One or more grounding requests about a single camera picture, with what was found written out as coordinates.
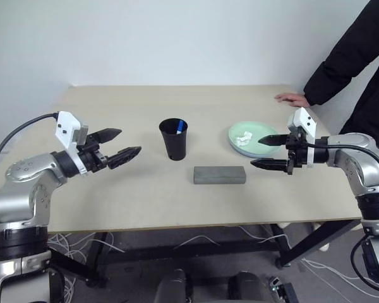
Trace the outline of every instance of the gray carpet floor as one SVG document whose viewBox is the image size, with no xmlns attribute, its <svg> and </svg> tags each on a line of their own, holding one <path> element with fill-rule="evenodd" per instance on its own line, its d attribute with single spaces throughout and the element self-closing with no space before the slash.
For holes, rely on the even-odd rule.
<svg viewBox="0 0 379 303">
<path fill-rule="evenodd" d="M 263 225 L 245 226 L 251 233 L 266 237 L 266 227 Z M 291 245 L 311 232 L 311 225 L 296 223 L 285 229 Z M 121 249 L 137 247 L 176 245 L 196 235 L 207 235 L 216 242 L 250 239 L 242 230 L 236 227 L 209 227 L 197 229 L 153 230 L 120 232 L 114 234 L 114 243 Z M 349 262 L 349 254 L 353 245 L 363 236 L 363 231 L 348 232 L 333 241 L 327 252 L 314 252 L 308 259 L 331 266 L 345 275 L 355 276 Z M 197 239 L 194 242 L 207 241 Z M 379 303 L 379 299 L 360 293 L 339 277 L 327 270 L 314 271 L 333 285 L 330 288 L 301 262 L 292 264 L 290 268 L 278 270 L 275 265 L 276 253 L 253 252 L 208 256 L 201 258 L 170 259 L 156 261 L 141 261 L 124 264 L 110 264 L 106 269 L 109 279 L 106 288 L 88 288 L 83 282 L 77 282 L 73 303 L 152 303 L 157 285 L 164 275 L 176 268 L 182 268 L 194 278 L 228 277 L 239 271 L 250 271 L 266 281 L 270 276 L 278 276 L 283 282 L 291 282 L 300 303 Z M 365 273 L 360 253 L 357 254 L 357 264 Z M 361 281 L 353 281 L 358 287 L 368 293 L 379 295 Z M 227 286 L 222 283 L 210 287 L 195 287 L 194 302 L 225 299 Z"/>
</svg>

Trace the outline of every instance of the table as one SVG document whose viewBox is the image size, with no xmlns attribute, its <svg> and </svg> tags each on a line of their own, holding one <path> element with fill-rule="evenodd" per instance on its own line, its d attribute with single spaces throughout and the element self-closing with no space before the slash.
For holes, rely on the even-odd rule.
<svg viewBox="0 0 379 303">
<path fill-rule="evenodd" d="M 142 146 L 131 162 L 76 176 L 52 196 L 50 232 L 160 229 L 225 224 L 328 221 L 359 218 L 360 212 L 340 169 L 315 165 L 293 176 L 257 169 L 237 153 L 227 130 L 238 121 L 261 121 L 279 133 L 294 107 L 274 96 L 292 89 L 264 86 L 81 86 L 71 87 L 52 106 L 89 126 L 89 132 L 120 128 L 102 145 L 110 155 Z M 316 136 L 328 135 L 318 122 Z M 168 117 L 188 123 L 187 156 L 169 160 L 158 129 Z M 11 163 L 39 153 L 62 150 L 52 119 L 23 134 L 0 164 L 0 185 Z M 286 158 L 282 146 L 277 158 Z M 244 185 L 194 185 L 193 167 L 242 165 Z"/>
</svg>

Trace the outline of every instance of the person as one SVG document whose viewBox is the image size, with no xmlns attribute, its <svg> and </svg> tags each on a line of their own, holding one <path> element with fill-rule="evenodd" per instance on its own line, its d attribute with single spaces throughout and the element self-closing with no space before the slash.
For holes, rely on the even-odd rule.
<svg viewBox="0 0 379 303">
<path fill-rule="evenodd" d="M 313 73 L 304 94 L 281 93 L 275 98 L 296 107 L 324 104 L 378 56 L 379 0 L 371 0 Z M 346 133 L 368 134 L 379 147 L 379 67 L 340 131 Z"/>
</svg>

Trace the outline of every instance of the black cup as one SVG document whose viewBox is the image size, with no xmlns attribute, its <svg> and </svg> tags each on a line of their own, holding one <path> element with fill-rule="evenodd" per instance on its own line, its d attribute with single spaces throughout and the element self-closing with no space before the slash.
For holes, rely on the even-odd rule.
<svg viewBox="0 0 379 303">
<path fill-rule="evenodd" d="M 183 122 L 181 134 L 177 134 L 179 122 Z M 171 118 L 160 123 L 159 129 L 162 132 L 165 148 L 171 160 L 179 161 L 185 158 L 186 153 L 186 135 L 188 124 L 178 118 Z"/>
</svg>

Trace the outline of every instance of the jacket sleeve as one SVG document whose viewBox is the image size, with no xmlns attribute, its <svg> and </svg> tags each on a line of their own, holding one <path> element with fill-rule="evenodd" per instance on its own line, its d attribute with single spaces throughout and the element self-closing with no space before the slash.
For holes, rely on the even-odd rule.
<svg viewBox="0 0 379 303">
<path fill-rule="evenodd" d="M 379 56 L 379 0 L 371 0 L 304 88 L 310 105 L 339 93 Z"/>
</svg>

